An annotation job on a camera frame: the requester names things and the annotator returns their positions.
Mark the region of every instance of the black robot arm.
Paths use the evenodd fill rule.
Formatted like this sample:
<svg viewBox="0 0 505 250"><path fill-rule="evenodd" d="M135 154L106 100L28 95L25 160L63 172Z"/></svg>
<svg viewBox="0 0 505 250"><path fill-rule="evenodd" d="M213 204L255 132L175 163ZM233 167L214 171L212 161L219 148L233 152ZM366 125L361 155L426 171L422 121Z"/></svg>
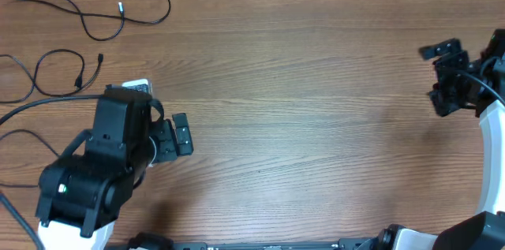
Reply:
<svg viewBox="0 0 505 250"><path fill-rule="evenodd" d="M438 82L428 94L439 116L475 109L478 117L495 100L505 105L505 29L495 30L474 62L458 39L422 47L419 52L424 60L437 58L433 66Z"/></svg>
<svg viewBox="0 0 505 250"><path fill-rule="evenodd" d="M152 108L160 114L156 121ZM149 165L191 155L186 115L173 115L175 128L163 117L161 103L148 93L108 87L96 105L93 128L79 134L40 175L36 216L41 226L61 222L91 237L118 218ZM75 155L83 142L84 154Z"/></svg>

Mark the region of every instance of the black cable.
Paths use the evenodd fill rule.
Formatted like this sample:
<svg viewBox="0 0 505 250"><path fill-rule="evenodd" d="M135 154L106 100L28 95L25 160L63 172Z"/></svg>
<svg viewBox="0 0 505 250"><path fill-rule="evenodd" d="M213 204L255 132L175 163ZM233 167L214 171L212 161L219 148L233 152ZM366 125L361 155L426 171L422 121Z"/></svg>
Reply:
<svg viewBox="0 0 505 250"><path fill-rule="evenodd" d="M44 60L45 57L47 57L47 56L49 56L51 54L54 54L54 53L61 53L61 52L75 54L82 61L82 66L80 68L80 73L77 76L77 79L75 81L76 90L72 91L72 92L69 92L69 93L64 93L64 94L47 93L42 88L40 88L40 86L36 82L37 75L38 75L38 72L39 72L40 64L42 63L42 61ZM82 84L82 81L83 81L82 80L82 76L83 76L83 73L84 73L84 65L85 65L84 58L82 57L81 54L77 53L74 50L56 49L56 50L51 50L51 51L45 53L42 57L40 57L39 61L37 62L37 65L35 67L35 73L33 74L33 76L30 74L30 72L28 71L28 69L26 68L26 66L24 66L24 64L20 60L18 60L16 57L14 57L12 55L9 55L9 54L0 54L0 57L7 57L7 58L13 59L24 70L24 72L26 73L26 75L28 76L28 78L32 81L32 87L30 88L30 91L24 97L22 97L20 99L16 99L16 100L0 101L1 104L21 103L21 102L25 101L28 97L30 97L30 95L33 93L34 89L36 89L42 95L50 96L50 97L65 97L65 96L75 95L76 93L79 93L79 92L83 91L84 89L88 88L95 81L96 77L98 76L98 74L100 72L100 68L102 67L102 62L103 62L103 55L99 54L98 55L98 65L96 66L95 72L93 73L92 77L89 78L88 82L86 82L86 84L83 85Z"/></svg>
<svg viewBox="0 0 505 250"><path fill-rule="evenodd" d="M156 111L159 113L158 120L156 121L163 121L165 118L165 110L163 109L163 104L158 99L151 99L149 105L151 105L151 107L156 109Z"/></svg>
<svg viewBox="0 0 505 250"><path fill-rule="evenodd" d="M56 157L59 157L59 154L56 152L56 150L53 149L52 146L47 141L45 141L45 139L43 139L41 136L37 135L35 132L27 130L27 129L15 129L10 132L6 132L2 136L0 136L0 141L5 139L7 136L10 136L10 135L12 135L14 133L18 133L18 132L26 132L26 133L34 136L37 140L39 140L42 144L44 144L54 155L56 155ZM4 187L4 188L37 188L39 186L38 185L0 183L0 187Z"/></svg>
<svg viewBox="0 0 505 250"><path fill-rule="evenodd" d="M60 9L66 13L71 13L71 14L75 14L75 15L78 15L80 17L80 22L82 23L82 26L84 28L84 31L86 32L86 34L96 40L96 41L107 41L107 40L110 40L110 39L113 39L114 37L116 37L117 35L119 35L119 33L121 32L121 30L123 29L123 26L125 24L125 21L129 21L129 22L133 22L133 23L138 23L138 24L158 24L158 23L161 23L162 21L164 21L168 15L170 14L170 11L172 10L172 4L170 2L170 0L167 0L168 1L168 10L167 12L165 13L165 15L155 21L138 21L138 20L134 20L134 19L131 19L131 18L128 18L128 17L125 17L125 13L124 13L124 10L123 10L123 7L122 7L122 4L119 2L119 13L120 15L119 16L113 16L113 15L108 15L108 14L99 14L99 13L83 13L80 11L79 7L77 7L77 5L72 2L71 0L66 0L68 3L70 3L74 9L76 9L75 11L74 10L70 10L70 9L65 9L61 6L57 6L51 2L46 2L46 1L43 1L43 0L17 0L17 1L21 1L21 2L37 2L37 3L40 3L40 4L43 4L43 5L47 5L47 6L52 6L54 7L55 9ZM116 31L116 33L114 33L111 37L107 37L107 38L96 38L94 37L93 35L91 35L88 31L88 27L86 26L86 23L84 21L84 17L104 17L104 18L112 18L112 19L120 19L121 20L121 25L119 26L119 29Z"/></svg>
<svg viewBox="0 0 505 250"><path fill-rule="evenodd" d="M137 187L142 185L142 182L144 182L144 179L145 179L145 170L144 170L144 172L142 172L140 177L137 179L137 182L135 182L135 184L133 184L133 190L135 190Z"/></svg>
<svg viewBox="0 0 505 250"><path fill-rule="evenodd" d="M489 85L487 85L484 81L478 79L477 77L472 76L471 74L469 74L463 70L460 70L460 69L451 69L451 68L440 67L440 68L437 68L437 70L442 70L442 71L446 71L446 72L450 72L450 73L454 73L454 74L460 74L460 75L470 79L471 81L479 84L481 87L487 89L493 96L495 96L495 98L497 100L499 100L505 106L505 100L503 100L503 98L498 94L498 92L496 92Z"/></svg>
<svg viewBox="0 0 505 250"><path fill-rule="evenodd" d="M21 111L27 110L28 108L32 108L34 106L38 106L40 104L52 103L52 102L60 102L60 101L72 101L72 100L86 100L86 99L99 99L102 95L74 95L74 96L65 96L60 98L52 98L52 99L41 99L28 104L24 104L23 106L19 106L18 108L10 111L5 114L2 118L0 118L0 125L5 123L15 114L20 113Z"/></svg>
<svg viewBox="0 0 505 250"><path fill-rule="evenodd" d="M486 68L492 63L492 62L496 62L500 60L500 58L498 57L492 57L492 58L489 58L487 60L485 60L482 65L481 65L481 70L479 72L479 76L483 77L484 76L484 71L486 70Z"/></svg>
<svg viewBox="0 0 505 250"><path fill-rule="evenodd" d="M82 130L79 135L77 135L70 144L62 152L62 157L72 156L76 149L78 149L83 142L92 137L92 131L90 129Z"/></svg>
<svg viewBox="0 0 505 250"><path fill-rule="evenodd" d="M7 211L16 219L16 221L23 227L24 231L26 231L26 233L30 236L37 249L44 249L39 236L37 236L33 228L24 220L23 216L16 210L16 208L9 202L6 195L4 195L2 192L0 192L0 201L2 201L2 204L6 207Z"/></svg>
<svg viewBox="0 0 505 250"><path fill-rule="evenodd" d="M477 109L477 107L475 105L469 105L469 104L466 104L462 108L463 109L468 109L468 110L476 110Z"/></svg>

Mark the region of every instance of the led light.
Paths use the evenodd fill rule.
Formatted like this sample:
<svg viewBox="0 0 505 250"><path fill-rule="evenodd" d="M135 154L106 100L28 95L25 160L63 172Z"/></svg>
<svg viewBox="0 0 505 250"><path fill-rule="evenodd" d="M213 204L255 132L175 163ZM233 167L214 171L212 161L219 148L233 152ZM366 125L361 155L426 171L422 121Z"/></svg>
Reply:
<svg viewBox="0 0 505 250"><path fill-rule="evenodd" d="M60 185L58 186L58 192L59 192L59 193L64 193L64 192L66 192L66 186L65 186L65 184L60 184Z"/></svg>

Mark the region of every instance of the wooden table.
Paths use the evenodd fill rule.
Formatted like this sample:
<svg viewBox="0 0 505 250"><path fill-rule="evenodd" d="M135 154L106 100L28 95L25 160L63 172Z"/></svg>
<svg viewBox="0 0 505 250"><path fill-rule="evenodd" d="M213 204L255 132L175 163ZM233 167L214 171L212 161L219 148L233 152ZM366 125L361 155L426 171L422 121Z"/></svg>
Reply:
<svg viewBox="0 0 505 250"><path fill-rule="evenodd" d="M155 19L163 0L74 0L85 12ZM49 50L83 54L84 78L147 77L169 113L186 112L195 153L156 166L122 208L113 242L140 231L176 241L334 241L390 223L438 233L471 215L481 191L482 139L472 111L438 118L435 82L417 48L458 37L476 58L505 24L505 0L172 0L160 25L127 23L108 42L77 16L0 0L0 54L31 72ZM112 34L118 21L88 18ZM80 69L68 54L41 65L40 86L66 92ZM0 62L1 99L29 80ZM35 93L29 101L41 99ZM17 105L0 106L5 114ZM95 102L58 103L0 128L32 129L62 151L90 128ZM54 156L28 135L0 143L1 182L35 184ZM3 189L33 227L37 189ZM33 247L0 211L1 248Z"/></svg>

